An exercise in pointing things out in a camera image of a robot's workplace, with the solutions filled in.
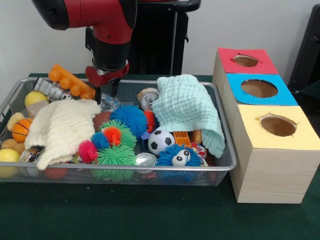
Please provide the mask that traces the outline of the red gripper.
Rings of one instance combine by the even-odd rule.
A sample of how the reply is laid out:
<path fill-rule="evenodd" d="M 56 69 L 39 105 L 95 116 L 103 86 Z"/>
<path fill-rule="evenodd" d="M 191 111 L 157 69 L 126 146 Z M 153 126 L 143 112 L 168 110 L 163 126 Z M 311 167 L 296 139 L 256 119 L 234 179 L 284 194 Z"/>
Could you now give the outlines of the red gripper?
<path fill-rule="evenodd" d="M 119 79 L 125 76 L 129 72 L 129 62 L 126 61 L 124 67 L 117 70 L 102 70 L 95 65 L 87 66 L 85 68 L 85 75 L 88 81 L 95 87 L 95 101 L 98 105 L 101 104 L 101 88 L 114 80 L 112 83 L 111 96 L 115 97 L 118 92 Z"/>

